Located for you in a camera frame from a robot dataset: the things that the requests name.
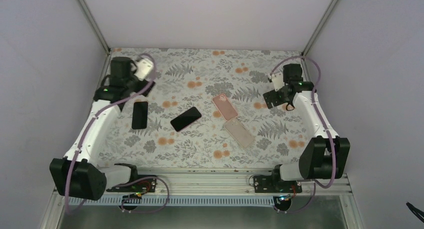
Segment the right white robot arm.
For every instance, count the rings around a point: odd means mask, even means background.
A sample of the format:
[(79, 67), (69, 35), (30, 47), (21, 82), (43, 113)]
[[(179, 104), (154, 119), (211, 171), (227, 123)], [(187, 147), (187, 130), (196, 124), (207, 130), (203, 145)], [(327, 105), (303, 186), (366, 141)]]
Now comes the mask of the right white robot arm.
[(290, 181), (311, 180), (329, 188), (339, 179), (346, 165), (350, 142), (330, 125), (317, 94), (317, 85), (305, 81), (300, 64), (290, 63), (281, 72), (272, 71), (268, 80), (273, 90), (263, 94), (269, 109), (280, 105), (294, 108), (304, 124), (309, 142), (297, 162), (281, 164), (279, 174), (271, 178), (271, 187), (278, 193), (290, 186)]

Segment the black smartphone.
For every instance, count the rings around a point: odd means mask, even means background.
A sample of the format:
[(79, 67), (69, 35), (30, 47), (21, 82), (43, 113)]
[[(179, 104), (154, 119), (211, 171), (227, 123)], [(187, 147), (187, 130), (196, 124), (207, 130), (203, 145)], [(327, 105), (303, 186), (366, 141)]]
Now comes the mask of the black smartphone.
[(131, 128), (133, 130), (143, 130), (148, 123), (148, 102), (139, 101), (133, 104)]
[(182, 114), (178, 115), (176, 118), (172, 119), (170, 124), (176, 132), (180, 132), (181, 130), (196, 122), (201, 117), (202, 114), (196, 107), (193, 106)]

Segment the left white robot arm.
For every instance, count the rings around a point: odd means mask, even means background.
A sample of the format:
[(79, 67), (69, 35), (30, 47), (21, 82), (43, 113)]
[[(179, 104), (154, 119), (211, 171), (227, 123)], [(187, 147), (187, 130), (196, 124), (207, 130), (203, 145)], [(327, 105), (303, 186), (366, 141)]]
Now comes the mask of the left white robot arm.
[(142, 53), (137, 59), (113, 57), (110, 72), (95, 91), (89, 116), (63, 158), (54, 158), (49, 171), (57, 192), (65, 198), (97, 201), (107, 189), (120, 185), (131, 192), (139, 186), (134, 165), (117, 163), (99, 169), (98, 156), (113, 123), (127, 101), (147, 96), (155, 85), (156, 62)]

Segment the pink phone case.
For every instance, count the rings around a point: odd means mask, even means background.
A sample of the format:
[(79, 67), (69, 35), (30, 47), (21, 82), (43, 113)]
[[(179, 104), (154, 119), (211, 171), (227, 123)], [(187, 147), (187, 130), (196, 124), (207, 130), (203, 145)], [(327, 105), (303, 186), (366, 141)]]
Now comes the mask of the pink phone case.
[(212, 102), (226, 121), (239, 116), (236, 108), (224, 93), (214, 96)]

